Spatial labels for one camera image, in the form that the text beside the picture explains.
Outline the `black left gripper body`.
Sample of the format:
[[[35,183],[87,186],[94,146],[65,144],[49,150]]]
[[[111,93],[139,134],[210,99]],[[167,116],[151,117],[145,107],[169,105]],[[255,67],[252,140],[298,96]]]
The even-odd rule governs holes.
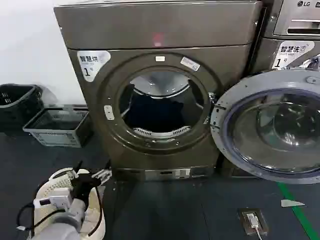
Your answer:
[[[88,200],[92,188],[98,186],[98,179],[91,173],[80,173],[71,180],[72,196],[79,200]]]

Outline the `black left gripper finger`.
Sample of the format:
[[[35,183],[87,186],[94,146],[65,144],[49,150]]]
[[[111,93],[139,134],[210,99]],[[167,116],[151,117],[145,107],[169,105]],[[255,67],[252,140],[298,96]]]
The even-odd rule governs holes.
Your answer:
[[[91,176],[93,179],[108,181],[112,177],[111,161],[109,160],[105,167]]]
[[[71,170],[68,170],[66,172],[69,179],[76,179],[79,177],[78,171],[80,170],[82,164],[83,164],[83,161],[80,160],[74,167],[71,168]]]

